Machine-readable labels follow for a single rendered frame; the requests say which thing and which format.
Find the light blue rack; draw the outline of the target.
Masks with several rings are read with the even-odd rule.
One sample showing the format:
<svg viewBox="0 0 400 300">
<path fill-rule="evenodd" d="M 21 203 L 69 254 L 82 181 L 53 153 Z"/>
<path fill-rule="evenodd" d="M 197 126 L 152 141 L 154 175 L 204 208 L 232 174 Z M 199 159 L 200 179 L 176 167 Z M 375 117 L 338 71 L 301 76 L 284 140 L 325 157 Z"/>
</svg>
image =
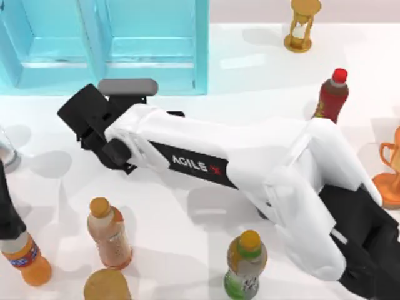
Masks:
<svg viewBox="0 0 400 300">
<path fill-rule="evenodd" d="M 209 0 L 0 0 L 0 94 L 68 95 L 151 78 L 208 91 Z"/>
</svg>

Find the orange cap peach bottle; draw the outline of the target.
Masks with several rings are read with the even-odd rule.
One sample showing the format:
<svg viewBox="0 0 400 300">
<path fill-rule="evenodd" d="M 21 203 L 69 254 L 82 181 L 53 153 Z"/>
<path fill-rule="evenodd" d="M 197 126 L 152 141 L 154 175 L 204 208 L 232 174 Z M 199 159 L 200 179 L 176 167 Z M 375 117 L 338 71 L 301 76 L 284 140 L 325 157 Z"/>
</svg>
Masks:
<svg viewBox="0 0 400 300">
<path fill-rule="evenodd" d="M 96 243 L 102 263 L 107 268 L 124 269 L 133 258 L 133 249 L 126 236 L 122 213 L 105 197 L 92 199 L 89 208 L 87 229 Z"/>
</svg>

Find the orange bottle blue label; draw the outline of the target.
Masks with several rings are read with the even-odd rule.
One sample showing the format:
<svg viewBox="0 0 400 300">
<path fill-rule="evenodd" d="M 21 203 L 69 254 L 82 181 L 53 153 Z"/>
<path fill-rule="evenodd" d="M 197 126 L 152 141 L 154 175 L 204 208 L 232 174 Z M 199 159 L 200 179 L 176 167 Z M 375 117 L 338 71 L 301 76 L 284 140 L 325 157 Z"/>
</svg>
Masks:
<svg viewBox="0 0 400 300">
<path fill-rule="evenodd" d="M 50 280 L 51 265 L 27 231 L 15 240 L 2 241 L 0 249 L 10 264 L 21 272 L 26 284 L 38 287 Z"/>
</svg>

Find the pale grey rounded box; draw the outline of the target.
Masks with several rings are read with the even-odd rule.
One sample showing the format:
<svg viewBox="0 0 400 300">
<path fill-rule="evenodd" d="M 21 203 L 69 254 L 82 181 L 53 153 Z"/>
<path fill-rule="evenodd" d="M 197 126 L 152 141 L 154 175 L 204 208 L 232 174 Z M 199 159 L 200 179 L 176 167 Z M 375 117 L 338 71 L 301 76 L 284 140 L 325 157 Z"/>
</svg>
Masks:
<svg viewBox="0 0 400 300">
<path fill-rule="evenodd" d="M 105 96 L 154 96 L 158 93 L 158 83 L 144 79 L 102 79 L 97 88 Z"/>
</svg>

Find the orange trophy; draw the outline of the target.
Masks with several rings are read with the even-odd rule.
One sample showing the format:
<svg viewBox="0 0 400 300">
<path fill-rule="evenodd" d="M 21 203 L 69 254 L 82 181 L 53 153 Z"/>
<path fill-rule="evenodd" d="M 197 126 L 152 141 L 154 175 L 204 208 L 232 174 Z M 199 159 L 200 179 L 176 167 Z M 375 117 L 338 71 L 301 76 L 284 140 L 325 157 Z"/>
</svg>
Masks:
<svg viewBox="0 0 400 300">
<path fill-rule="evenodd" d="M 372 181 L 382 197 L 384 209 L 400 209 L 400 126 L 395 130 L 394 142 L 382 142 L 379 148 L 381 161 L 394 173 L 382 172 Z"/>
</svg>

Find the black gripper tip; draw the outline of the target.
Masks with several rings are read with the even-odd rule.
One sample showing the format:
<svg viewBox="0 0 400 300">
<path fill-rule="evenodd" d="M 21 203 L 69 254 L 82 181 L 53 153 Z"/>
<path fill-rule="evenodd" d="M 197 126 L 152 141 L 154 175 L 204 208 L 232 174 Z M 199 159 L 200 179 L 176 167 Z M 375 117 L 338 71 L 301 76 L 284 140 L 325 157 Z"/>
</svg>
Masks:
<svg viewBox="0 0 400 300">
<path fill-rule="evenodd" d="M 0 241 L 16 240 L 26 225 L 11 200 L 3 161 L 0 159 Z"/>
</svg>

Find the clear glass cup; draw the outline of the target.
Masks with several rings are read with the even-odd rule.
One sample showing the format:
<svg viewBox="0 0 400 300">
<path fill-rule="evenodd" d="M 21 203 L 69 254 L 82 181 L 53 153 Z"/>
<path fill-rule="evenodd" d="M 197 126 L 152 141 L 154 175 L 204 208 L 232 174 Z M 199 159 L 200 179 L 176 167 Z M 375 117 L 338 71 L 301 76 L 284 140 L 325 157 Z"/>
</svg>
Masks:
<svg viewBox="0 0 400 300">
<path fill-rule="evenodd" d="M 0 160 L 4 165 L 5 173 L 11 173 L 15 171 L 20 163 L 21 158 L 18 151 L 12 144 L 6 131 L 0 126 Z"/>
</svg>

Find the yellow cap green bottle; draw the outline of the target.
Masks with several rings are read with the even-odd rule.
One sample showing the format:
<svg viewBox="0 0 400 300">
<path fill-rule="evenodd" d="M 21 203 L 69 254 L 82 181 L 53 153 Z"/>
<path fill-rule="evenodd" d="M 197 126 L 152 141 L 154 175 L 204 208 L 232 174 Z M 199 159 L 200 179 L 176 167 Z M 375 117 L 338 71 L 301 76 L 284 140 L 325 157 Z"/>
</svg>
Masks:
<svg viewBox="0 0 400 300">
<path fill-rule="evenodd" d="M 267 261 L 267 249 L 256 231 L 247 230 L 236 237 L 227 250 L 226 294 L 232 300 L 252 300 L 258 293 L 259 277 Z"/>
</svg>

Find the red cap brown bottle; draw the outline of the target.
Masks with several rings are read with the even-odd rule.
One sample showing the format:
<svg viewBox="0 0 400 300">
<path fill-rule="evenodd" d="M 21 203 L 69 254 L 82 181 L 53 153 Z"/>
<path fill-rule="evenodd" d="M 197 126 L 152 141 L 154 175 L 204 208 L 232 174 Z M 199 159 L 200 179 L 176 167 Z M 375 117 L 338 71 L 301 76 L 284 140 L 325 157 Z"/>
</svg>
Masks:
<svg viewBox="0 0 400 300">
<path fill-rule="evenodd" d="M 319 101 L 312 115 L 314 118 L 326 118 L 337 123 L 339 113 L 349 96 L 347 78 L 346 69 L 336 68 L 332 76 L 322 84 Z"/>
</svg>

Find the golden hourglass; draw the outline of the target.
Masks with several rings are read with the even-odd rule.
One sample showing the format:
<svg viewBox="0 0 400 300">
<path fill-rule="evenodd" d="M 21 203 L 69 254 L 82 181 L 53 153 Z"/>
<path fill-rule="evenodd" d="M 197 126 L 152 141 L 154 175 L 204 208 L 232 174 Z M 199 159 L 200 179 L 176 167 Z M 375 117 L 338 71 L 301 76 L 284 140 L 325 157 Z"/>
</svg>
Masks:
<svg viewBox="0 0 400 300">
<path fill-rule="evenodd" d="M 293 17 L 289 34 L 284 38 L 285 47 L 295 53 L 310 50 L 311 28 L 315 15 L 321 10 L 320 0 L 291 0 Z"/>
</svg>

